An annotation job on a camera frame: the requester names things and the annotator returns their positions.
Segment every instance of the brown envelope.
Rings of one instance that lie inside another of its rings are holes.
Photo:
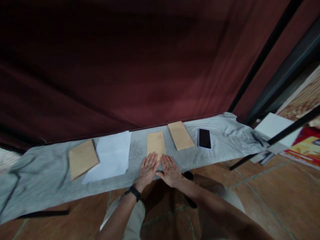
[[[166,147],[164,146],[163,132],[149,133],[147,135],[147,155],[156,152],[158,154],[157,161],[160,160],[162,154],[166,155]]]
[[[97,165],[99,160],[96,151],[94,150],[92,140],[70,149],[69,163],[72,181]]]
[[[194,143],[181,121],[169,123],[168,127],[178,151],[194,147]]]

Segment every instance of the left hand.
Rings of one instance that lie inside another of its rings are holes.
[[[141,193],[145,186],[152,182],[152,179],[156,175],[156,171],[159,167],[160,161],[157,162],[158,154],[153,152],[149,153],[147,158],[142,161],[142,166],[138,175],[137,180],[133,186]]]

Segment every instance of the black phone screen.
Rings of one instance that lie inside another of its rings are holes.
[[[209,130],[199,129],[199,147],[211,149]]]

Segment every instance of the wristwatch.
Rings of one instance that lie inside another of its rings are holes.
[[[140,193],[139,193],[139,191],[138,191],[134,186],[131,186],[131,187],[124,193],[124,195],[127,195],[129,192],[131,192],[133,195],[136,196],[137,202],[140,200]]]

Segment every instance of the tile floor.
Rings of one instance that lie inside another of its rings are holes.
[[[248,216],[274,239],[320,239],[320,171],[277,155],[265,166],[247,162],[235,171],[237,160],[193,169],[193,173],[222,182],[240,197]],[[154,181],[155,206],[146,206],[141,229],[144,239],[200,239],[197,210],[191,209],[181,193]],[[107,207],[125,189],[62,204],[68,216],[18,219],[0,225],[0,239],[94,239]]]

